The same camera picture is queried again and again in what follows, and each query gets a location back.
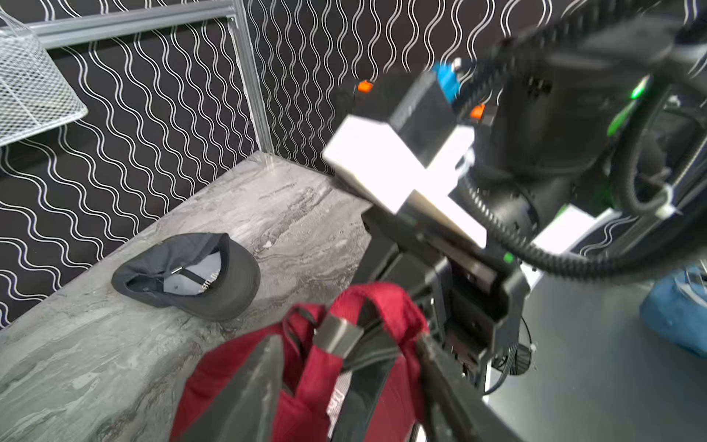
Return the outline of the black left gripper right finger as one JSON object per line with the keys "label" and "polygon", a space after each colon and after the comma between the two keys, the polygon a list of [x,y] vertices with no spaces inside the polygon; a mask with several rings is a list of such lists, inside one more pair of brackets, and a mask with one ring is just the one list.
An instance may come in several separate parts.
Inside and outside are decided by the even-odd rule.
{"label": "black left gripper right finger", "polygon": [[462,376],[452,355],[428,334],[416,341],[429,441],[519,441]]}

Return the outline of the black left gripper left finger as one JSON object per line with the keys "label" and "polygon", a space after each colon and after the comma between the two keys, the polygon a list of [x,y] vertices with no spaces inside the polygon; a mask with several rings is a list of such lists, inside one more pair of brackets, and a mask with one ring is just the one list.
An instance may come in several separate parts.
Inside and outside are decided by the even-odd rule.
{"label": "black left gripper left finger", "polygon": [[268,336],[180,441],[269,441],[283,381],[282,338]]}

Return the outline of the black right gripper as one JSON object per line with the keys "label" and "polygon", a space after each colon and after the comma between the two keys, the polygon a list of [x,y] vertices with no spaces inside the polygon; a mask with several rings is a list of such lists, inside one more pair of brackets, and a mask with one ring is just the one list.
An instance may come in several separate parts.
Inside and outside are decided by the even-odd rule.
{"label": "black right gripper", "polygon": [[362,221],[371,241],[353,283],[402,287],[463,374],[485,386],[493,361],[510,359],[517,349],[530,293],[519,266],[423,217],[396,217],[372,206]]}

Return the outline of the red and black cap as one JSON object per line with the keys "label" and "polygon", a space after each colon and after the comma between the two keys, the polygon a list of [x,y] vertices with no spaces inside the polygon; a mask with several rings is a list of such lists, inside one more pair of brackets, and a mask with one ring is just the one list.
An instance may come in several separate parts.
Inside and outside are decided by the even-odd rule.
{"label": "red and black cap", "polygon": [[283,386],[269,441],[404,441],[423,421],[415,344],[421,309],[391,283],[353,285],[333,304],[298,304],[283,320],[208,352],[187,380],[170,437],[180,441],[268,336],[283,341]]}

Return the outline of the dark grey cap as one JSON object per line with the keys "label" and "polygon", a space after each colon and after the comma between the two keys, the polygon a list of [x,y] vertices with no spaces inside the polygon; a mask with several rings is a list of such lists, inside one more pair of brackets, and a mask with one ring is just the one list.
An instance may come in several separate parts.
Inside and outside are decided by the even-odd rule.
{"label": "dark grey cap", "polygon": [[254,256],[226,233],[169,237],[112,275],[112,287],[128,298],[159,309],[175,307],[210,322],[241,315],[260,283]]}

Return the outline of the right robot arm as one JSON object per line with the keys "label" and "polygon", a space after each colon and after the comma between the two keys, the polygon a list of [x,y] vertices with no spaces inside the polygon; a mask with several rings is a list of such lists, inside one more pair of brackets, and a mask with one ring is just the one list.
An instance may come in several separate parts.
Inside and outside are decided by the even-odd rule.
{"label": "right robot arm", "polygon": [[641,280],[706,249],[693,197],[706,119],[706,15],[589,1],[486,57],[349,88],[325,154],[370,200],[357,285],[402,287],[478,381],[508,369],[531,287],[524,267]]}

